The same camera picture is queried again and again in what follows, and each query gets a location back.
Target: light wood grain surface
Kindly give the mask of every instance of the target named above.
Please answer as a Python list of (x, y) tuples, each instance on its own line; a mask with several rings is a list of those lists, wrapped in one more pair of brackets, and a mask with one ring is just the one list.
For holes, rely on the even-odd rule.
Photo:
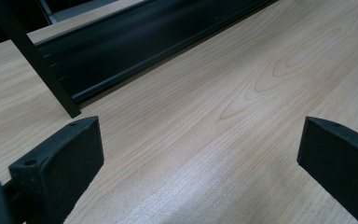
[[(358, 132), (358, 0), (281, 0), (82, 112), (100, 117), (105, 164), (66, 223), (357, 223), (296, 154), (306, 116)], [(0, 180), (70, 121), (0, 44)]]

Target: wooden table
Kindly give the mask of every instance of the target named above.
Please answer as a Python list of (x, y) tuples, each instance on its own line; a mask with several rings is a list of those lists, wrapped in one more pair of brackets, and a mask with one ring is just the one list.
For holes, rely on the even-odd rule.
[[(281, 0), (82, 112), (100, 117), (105, 164), (66, 223), (357, 223), (296, 154), (306, 116), (358, 132), (358, 0)], [(71, 121), (0, 44), (0, 180)]]

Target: screw hole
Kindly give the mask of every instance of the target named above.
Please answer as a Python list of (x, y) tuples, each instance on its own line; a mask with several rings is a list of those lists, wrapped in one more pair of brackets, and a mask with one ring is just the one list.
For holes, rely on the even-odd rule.
[(24, 165), (26, 165), (26, 166), (32, 166), (32, 165), (35, 165), (35, 164), (36, 164), (36, 160), (30, 160), (30, 161), (26, 161), (24, 163)]

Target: black metal frame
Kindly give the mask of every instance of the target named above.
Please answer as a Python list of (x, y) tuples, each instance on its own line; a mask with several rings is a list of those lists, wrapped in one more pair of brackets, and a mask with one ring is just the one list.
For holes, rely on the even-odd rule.
[(74, 118), (79, 115), (80, 109), (62, 87), (60, 81), (55, 77), (48, 67), (48, 64), (37, 51), (34, 43), (22, 29), (19, 22), (10, 12), (5, 4), (0, 1), (0, 27), (13, 41), (25, 59), (30, 63), (36, 73), (46, 83), (54, 96), (59, 100), (68, 114)]
[(0, 25), (71, 117), (78, 105), (277, 0), (147, 0), (36, 43)]

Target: black metal bar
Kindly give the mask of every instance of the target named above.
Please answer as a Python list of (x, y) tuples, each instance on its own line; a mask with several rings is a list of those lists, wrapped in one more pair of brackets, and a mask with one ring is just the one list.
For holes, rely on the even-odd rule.
[(98, 118), (66, 125), (9, 166), (0, 223), (63, 223), (102, 165)]
[(275, 1), (143, 1), (36, 46), (80, 104)]
[(298, 164), (358, 219), (358, 133), (306, 118)]
[(53, 92), (68, 114), (72, 118), (79, 115), (81, 112), (78, 106), (74, 103), (67, 91), (62, 87), (60, 81), (51, 72), (50, 68), (43, 60), (42, 55), (34, 46), (34, 43), (24, 32), (14, 15), (10, 12), (7, 6), (1, 2), (1, 0), (0, 27), (17, 46), (36, 73), (46, 83), (48, 88)]

